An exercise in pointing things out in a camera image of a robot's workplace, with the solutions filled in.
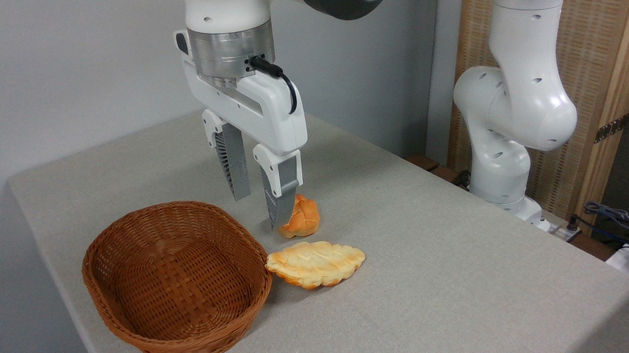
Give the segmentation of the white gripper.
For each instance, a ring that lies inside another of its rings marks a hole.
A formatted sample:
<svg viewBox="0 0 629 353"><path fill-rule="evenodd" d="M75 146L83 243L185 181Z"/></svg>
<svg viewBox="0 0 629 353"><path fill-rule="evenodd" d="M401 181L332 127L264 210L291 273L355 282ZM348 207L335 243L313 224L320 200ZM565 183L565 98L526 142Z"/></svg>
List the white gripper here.
<svg viewBox="0 0 629 353"><path fill-rule="evenodd" d="M253 154L261 167L266 205L272 229L287 224L302 185L301 149L308 139L303 103L290 112L289 87L265 73L241 78L235 88L217 88L196 73L187 31L174 33L181 50L185 77L194 97L207 108L203 114L206 141L219 156L230 191L239 201L251 193L241 131L261 143Z"/></svg>

